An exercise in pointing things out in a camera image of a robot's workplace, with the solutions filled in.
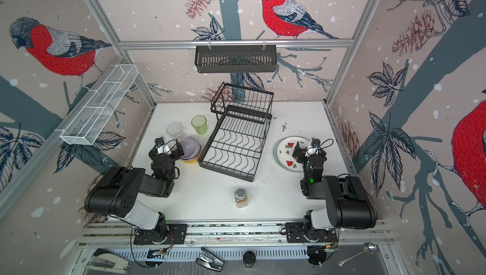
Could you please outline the lilac bowl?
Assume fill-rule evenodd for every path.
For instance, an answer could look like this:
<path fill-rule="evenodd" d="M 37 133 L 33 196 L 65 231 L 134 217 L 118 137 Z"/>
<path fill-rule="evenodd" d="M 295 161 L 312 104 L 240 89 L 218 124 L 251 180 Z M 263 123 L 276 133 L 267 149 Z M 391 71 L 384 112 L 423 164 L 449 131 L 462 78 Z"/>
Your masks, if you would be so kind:
<path fill-rule="evenodd" d="M 188 136 L 180 141 L 184 154 L 181 156 L 183 160 L 190 160 L 197 157 L 201 151 L 201 145 L 194 137 Z"/>

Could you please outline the yellow bowl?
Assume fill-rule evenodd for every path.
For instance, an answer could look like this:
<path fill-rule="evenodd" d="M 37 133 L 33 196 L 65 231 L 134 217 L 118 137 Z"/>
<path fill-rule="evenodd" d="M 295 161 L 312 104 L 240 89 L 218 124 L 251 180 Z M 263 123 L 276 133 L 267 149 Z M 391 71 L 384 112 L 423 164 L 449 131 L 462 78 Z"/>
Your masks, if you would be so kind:
<path fill-rule="evenodd" d="M 192 164 L 195 162 L 198 162 L 200 156 L 196 156 L 195 158 L 192 159 L 181 159 L 182 162 L 187 163 L 187 164 Z"/>

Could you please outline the white plate blue rim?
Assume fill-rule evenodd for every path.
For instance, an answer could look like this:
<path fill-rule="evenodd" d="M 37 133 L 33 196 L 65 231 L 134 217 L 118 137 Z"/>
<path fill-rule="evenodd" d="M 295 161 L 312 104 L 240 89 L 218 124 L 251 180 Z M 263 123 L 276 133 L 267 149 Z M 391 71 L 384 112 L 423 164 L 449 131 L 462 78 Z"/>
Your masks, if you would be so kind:
<path fill-rule="evenodd" d="M 301 147 L 308 147 L 310 141 L 306 138 L 292 136 L 287 137 L 279 140 L 275 145 L 274 148 L 277 147 L 278 150 L 278 158 L 282 165 L 285 167 L 286 171 L 293 172 L 293 173 L 302 173 L 303 168 L 301 163 L 297 163 L 296 160 L 292 157 L 292 153 L 294 151 L 294 146 L 296 142 L 301 142 Z"/>

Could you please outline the clear glass tumbler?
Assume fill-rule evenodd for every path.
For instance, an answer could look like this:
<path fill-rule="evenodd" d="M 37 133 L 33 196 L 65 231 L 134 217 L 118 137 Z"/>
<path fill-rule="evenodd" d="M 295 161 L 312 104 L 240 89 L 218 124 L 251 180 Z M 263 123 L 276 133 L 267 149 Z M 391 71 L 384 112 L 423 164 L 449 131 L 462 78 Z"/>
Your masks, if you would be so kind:
<path fill-rule="evenodd" d="M 173 140 L 181 141 L 186 137 L 186 132 L 181 123 L 171 123 L 167 127 L 167 135 Z"/>

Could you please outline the green glass tumbler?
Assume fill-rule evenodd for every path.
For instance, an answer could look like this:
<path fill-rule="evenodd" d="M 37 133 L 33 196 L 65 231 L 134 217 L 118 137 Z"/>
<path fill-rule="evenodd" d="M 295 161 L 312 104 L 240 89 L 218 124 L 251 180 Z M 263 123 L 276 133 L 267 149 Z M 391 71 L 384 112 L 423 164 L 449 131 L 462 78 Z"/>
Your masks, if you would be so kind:
<path fill-rule="evenodd" d="M 207 119 L 203 115 L 197 115 L 192 118 L 191 125 L 199 135 L 204 135 L 208 131 Z"/>

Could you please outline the pale green plate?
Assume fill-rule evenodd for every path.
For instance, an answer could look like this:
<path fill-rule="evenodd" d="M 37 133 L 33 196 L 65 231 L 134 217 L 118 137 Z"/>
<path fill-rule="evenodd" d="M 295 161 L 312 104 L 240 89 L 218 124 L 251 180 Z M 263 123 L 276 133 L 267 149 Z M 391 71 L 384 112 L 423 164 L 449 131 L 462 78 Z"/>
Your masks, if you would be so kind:
<path fill-rule="evenodd" d="M 273 159 L 274 161 L 276 162 L 276 164 L 282 168 L 282 169 L 285 169 L 285 167 L 282 165 L 282 163 L 280 162 L 279 158 L 278 158 L 278 150 L 277 150 L 277 147 L 275 147 L 273 149 Z"/>

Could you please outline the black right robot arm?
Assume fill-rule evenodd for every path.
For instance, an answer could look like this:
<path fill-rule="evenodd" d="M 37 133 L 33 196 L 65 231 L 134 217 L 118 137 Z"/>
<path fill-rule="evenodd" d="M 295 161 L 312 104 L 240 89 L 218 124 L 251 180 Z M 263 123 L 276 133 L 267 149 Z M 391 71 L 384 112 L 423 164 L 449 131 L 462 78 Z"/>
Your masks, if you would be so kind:
<path fill-rule="evenodd" d="M 307 199 L 325 202 L 324 208 L 309 210 L 304 215 L 303 237 L 310 242 L 335 242 L 332 229 L 373 228 L 378 220 L 377 207 L 361 180 L 348 174 L 324 175 L 327 155 L 319 144 L 314 138 L 306 149 L 300 147 L 299 142 L 289 146 L 293 150 L 292 157 L 302 164 L 302 194 Z"/>

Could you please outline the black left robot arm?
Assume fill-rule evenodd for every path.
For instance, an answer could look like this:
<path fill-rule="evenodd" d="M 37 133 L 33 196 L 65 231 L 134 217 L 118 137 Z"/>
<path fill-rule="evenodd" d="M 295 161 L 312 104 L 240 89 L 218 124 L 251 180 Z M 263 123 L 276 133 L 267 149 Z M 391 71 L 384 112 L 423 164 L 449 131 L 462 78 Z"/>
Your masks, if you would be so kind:
<path fill-rule="evenodd" d="M 170 229 L 163 213 L 144 205 L 137 196 L 169 197 L 175 180 L 180 177 L 175 164 L 183 155 L 178 140 L 165 142 L 163 137 L 157 138 L 149 151 L 152 174 L 146 174 L 141 167 L 111 168 L 88 192 L 84 209 L 88 213 L 118 218 L 132 225 L 139 234 L 156 240 L 166 239 Z"/>

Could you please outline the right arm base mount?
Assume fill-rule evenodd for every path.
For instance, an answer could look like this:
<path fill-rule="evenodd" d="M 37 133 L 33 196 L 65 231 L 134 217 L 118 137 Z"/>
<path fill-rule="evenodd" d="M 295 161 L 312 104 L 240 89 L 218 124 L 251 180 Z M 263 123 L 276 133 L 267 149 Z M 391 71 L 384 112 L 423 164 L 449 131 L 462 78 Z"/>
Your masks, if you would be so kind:
<path fill-rule="evenodd" d="M 334 229 L 315 229 L 310 224 L 299 222 L 286 223 L 281 229 L 288 243 L 337 243 Z"/>

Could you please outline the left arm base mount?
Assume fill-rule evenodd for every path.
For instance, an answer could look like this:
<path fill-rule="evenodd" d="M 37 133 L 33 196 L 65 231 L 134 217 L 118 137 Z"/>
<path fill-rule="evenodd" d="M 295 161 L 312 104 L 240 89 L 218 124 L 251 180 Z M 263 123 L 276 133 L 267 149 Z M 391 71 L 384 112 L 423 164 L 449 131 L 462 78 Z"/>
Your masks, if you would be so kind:
<path fill-rule="evenodd" d="M 182 245 L 186 239 L 187 224 L 166 224 L 153 230 L 135 229 L 134 245 Z"/>

